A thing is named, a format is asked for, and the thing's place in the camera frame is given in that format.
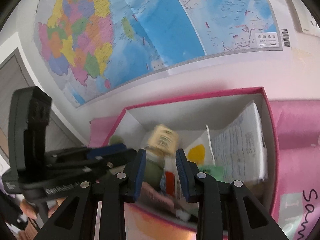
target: map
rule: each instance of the map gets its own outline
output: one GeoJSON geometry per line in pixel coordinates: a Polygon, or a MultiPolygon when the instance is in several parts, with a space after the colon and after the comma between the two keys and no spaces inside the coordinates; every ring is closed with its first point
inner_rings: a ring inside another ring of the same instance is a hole
{"type": "Polygon", "coordinates": [[[282,50],[268,0],[39,0],[34,41],[75,106],[204,57],[282,50]]]}

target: storage box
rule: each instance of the storage box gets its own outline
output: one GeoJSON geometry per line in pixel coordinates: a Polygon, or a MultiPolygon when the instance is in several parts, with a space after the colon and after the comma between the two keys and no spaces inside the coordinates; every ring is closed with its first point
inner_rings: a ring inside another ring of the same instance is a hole
{"type": "MultiPolygon", "coordinates": [[[[278,146],[269,101],[263,88],[195,94],[127,107],[116,119],[104,145],[108,144],[111,135],[116,134],[124,139],[127,147],[138,150],[146,146],[154,127],[163,123],[178,132],[181,141],[179,147],[184,148],[205,131],[206,125],[209,126],[213,137],[214,133],[229,125],[252,100],[255,101],[259,111],[268,151],[268,181],[264,184],[262,203],[267,210],[271,210],[274,203],[278,146]]],[[[184,223],[143,203],[138,202],[135,206],[176,225],[196,229],[195,224],[184,223]]]]}

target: hand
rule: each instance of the hand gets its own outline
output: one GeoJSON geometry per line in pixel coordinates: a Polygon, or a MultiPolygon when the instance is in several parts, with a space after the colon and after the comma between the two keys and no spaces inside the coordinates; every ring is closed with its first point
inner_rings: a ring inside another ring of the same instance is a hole
{"type": "MultiPolygon", "coordinates": [[[[62,202],[65,200],[65,198],[58,198],[56,200],[56,204],[49,209],[48,211],[48,217],[51,217],[52,214],[57,210],[57,208],[62,204],[62,202]]],[[[32,205],[30,205],[25,199],[23,199],[20,203],[20,209],[24,214],[27,215],[27,217],[31,219],[37,219],[37,212],[36,208],[32,205]]]]}

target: gray door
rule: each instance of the gray door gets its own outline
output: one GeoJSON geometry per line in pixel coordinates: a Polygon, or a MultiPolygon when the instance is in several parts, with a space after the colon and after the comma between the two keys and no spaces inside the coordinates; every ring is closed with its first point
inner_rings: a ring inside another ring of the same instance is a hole
{"type": "MultiPolygon", "coordinates": [[[[6,138],[8,138],[9,111],[13,92],[33,85],[19,57],[19,51],[16,49],[0,65],[0,129],[6,138]]],[[[50,123],[46,129],[46,151],[76,146],[81,146],[80,141],[51,112],[50,123]]]]}

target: pink box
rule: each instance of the pink box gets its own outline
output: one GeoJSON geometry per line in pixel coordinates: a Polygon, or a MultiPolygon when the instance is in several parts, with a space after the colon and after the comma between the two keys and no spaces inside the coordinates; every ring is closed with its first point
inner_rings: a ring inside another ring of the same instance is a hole
{"type": "MultiPolygon", "coordinates": [[[[203,130],[205,125],[220,130],[230,124],[252,100],[255,101],[261,118],[264,141],[268,151],[268,181],[264,183],[262,203],[270,214],[275,212],[274,193],[278,173],[278,141],[272,112],[264,88],[244,88],[215,91],[203,94],[169,98],[160,101],[129,106],[115,118],[101,118],[97,122],[105,122],[105,140],[107,145],[111,135],[120,135],[127,147],[138,150],[146,144],[146,138],[153,128],[163,123],[172,130],[203,130]]],[[[154,210],[143,203],[133,205],[140,212],[166,220],[174,226],[196,230],[196,225],[184,223],[166,213],[154,210]]]]}

